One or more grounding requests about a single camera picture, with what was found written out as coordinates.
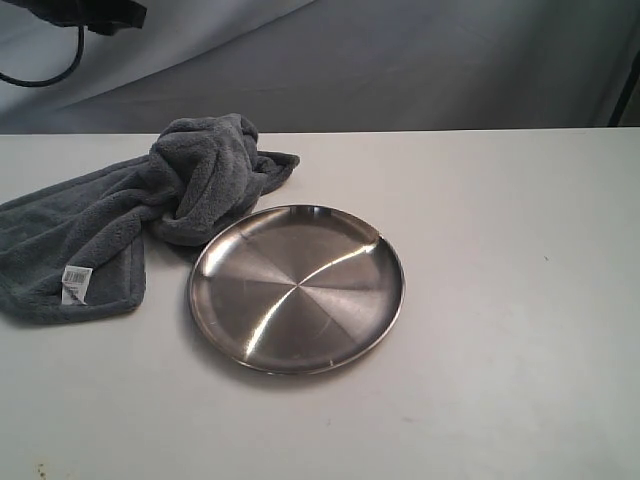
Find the metal plate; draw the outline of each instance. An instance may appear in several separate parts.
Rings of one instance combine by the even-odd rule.
[[[393,325],[402,267],[377,230],[347,213],[295,205],[232,225],[189,279],[191,313],[237,362],[317,373],[373,348]]]

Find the black cable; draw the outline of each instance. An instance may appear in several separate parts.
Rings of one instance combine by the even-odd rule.
[[[610,127],[617,127],[620,124],[620,120],[622,120],[622,116],[624,115],[624,111],[627,109],[629,100],[631,100],[631,97],[633,96],[633,91],[636,88],[638,80],[640,80],[640,52],[638,52],[633,64],[631,65],[631,72],[629,72],[627,81],[625,82],[624,87],[622,87],[622,93],[620,93],[618,102],[613,109],[613,114],[609,120]]]
[[[78,25],[78,48],[76,50],[76,56],[73,59],[73,62],[71,62],[71,65],[69,65],[69,67],[64,72],[62,72],[59,75],[56,75],[55,77],[49,78],[47,80],[35,80],[35,81],[19,80],[17,78],[10,77],[9,75],[5,75],[4,73],[0,72],[0,80],[10,83],[12,85],[16,85],[18,87],[28,87],[28,88],[48,87],[50,85],[54,85],[58,82],[61,82],[62,80],[67,78],[69,75],[71,75],[75,71],[75,69],[78,68],[78,65],[80,65],[80,60],[82,59],[83,53],[84,53],[84,26]]]

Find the black object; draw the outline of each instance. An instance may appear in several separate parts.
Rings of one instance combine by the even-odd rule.
[[[112,36],[123,28],[142,28],[146,7],[131,0],[4,0],[58,27],[86,25]]]
[[[76,55],[67,69],[47,80],[20,80],[0,72],[0,80],[18,87],[40,88],[61,82],[80,65],[84,53],[84,27],[112,36],[123,28],[142,28],[146,7],[131,0],[4,0],[31,11],[37,17],[59,27],[78,28]]]
[[[638,81],[640,80],[640,52],[636,55],[633,64],[631,65],[631,71],[629,72],[629,76],[627,77],[627,81],[622,88],[622,93],[620,93],[620,97],[618,97],[618,102],[616,103],[615,108],[613,109],[613,114],[611,115],[611,119],[609,120],[609,127],[617,127],[620,124],[620,120],[622,120],[622,116],[624,115],[624,111],[629,104],[629,100],[633,95],[633,91],[636,88]]]

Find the barcode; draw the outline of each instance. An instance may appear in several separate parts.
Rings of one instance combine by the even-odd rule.
[[[62,281],[65,283],[84,283],[85,278],[87,278],[87,273],[69,270],[64,274]]]

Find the microfiber towel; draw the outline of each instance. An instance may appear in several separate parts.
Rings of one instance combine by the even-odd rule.
[[[135,309],[143,227],[202,246],[291,175],[299,158],[259,152],[257,140],[237,114],[176,120],[147,155],[0,205],[0,310],[67,323]],[[84,304],[61,304],[68,265],[93,269]]]

